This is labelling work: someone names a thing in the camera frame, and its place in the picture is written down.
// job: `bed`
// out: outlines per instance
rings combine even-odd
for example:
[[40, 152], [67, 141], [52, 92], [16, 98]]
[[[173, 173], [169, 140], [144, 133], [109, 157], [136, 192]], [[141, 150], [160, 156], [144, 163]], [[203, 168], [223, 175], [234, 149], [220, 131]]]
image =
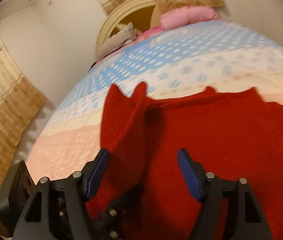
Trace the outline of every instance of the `bed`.
[[[102, 27], [96, 47], [125, 17], [154, 6], [154, 0], [119, 6]], [[110, 85], [130, 96], [142, 81], [155, 99], [192, 95], [208, 85], [219, 92], [254, 86], [265, 101], [283, 104], [283, 48], [244, 26], [210, 21], [164, 31], [116, 51], [78, 82], [49, 120], [27, 160], [34, 181], [65, 178], [93, 160]]]

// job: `metal screw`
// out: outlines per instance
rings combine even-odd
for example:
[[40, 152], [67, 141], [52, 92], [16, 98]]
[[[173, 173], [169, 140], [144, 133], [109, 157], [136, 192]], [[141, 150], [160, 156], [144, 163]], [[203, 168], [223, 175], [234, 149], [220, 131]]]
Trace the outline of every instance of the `metal screw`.
[[44, 183], [46, 183], [48, 181], [48, 178], [47, 177], [42, 177], [41, 179], [40, 179], [40, 183], [41, 184], [44, 184]]
[[215, 177], [215, 174], [212, 173], [212, 172], [207, 172], [206, 177], [209, 178], [209, 179], [213, 179]]
[[241, 184], [246, 184], [246, 183], [247, 183], [247, 179], [245, 179], [245, 178], [240, 178], [240, 183], [241, 183]]
[[79, 178], [81, 176], [81, 172], [80, 171], [75, 171], [74, 173], [73, 173], [73, 177], [74, 178]]
[[108, 213], [112, 216], [112, 217], [115, 217], [117, 216], [117, 212], [115, 209], [111, 208], [108, 210]]
[[118, 234], [116, 231], [110, 231], [109, 235], [112, 237], [112, 239], [117, 239], [118, 238]]

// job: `wall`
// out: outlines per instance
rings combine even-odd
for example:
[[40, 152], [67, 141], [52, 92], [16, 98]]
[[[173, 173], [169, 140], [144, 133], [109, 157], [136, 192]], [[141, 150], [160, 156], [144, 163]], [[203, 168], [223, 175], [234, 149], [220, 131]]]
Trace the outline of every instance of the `wall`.
[[26, 159], [53, 111], [94, 62], [106, 15], [97, 0], [38, 0], [0, 20], [0, 36], [24, 75], [48, 101], [24, 132], [16, 160]]

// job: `red towel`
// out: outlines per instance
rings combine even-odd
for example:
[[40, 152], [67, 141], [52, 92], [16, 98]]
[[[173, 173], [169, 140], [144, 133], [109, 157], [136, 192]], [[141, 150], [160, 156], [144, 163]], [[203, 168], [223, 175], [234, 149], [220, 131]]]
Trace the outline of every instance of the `red towel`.
[[110, 162], [91, 217], [142, 182], [139, 211], [124, 223], [131, 240], [186, 240], [200, 204], [191, 198], [177, 164], [177, 151], [223, 179], [245, 177], [268, 219], [274, 240], [283, 240], [283, 106], [265, 103], [254, 88], [216, 93], [213, 88], [184, 98], [153, 100], [146, 84], [132, 97], [112, 85], [100, 134]]

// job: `headboard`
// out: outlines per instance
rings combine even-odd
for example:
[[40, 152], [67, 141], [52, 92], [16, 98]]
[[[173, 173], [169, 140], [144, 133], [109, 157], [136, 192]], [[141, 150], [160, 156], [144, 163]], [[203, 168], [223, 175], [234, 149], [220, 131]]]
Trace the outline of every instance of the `headboard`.
[[116, 32], [119, 23], [132, 22], [134, 27], [142, 32], [150, 28], [151, 17], [156, 6], [155, 0], [127, 0], [118, 6], [106, 19], [102, 26], [96, 43], [96, 52], [102, 44]]

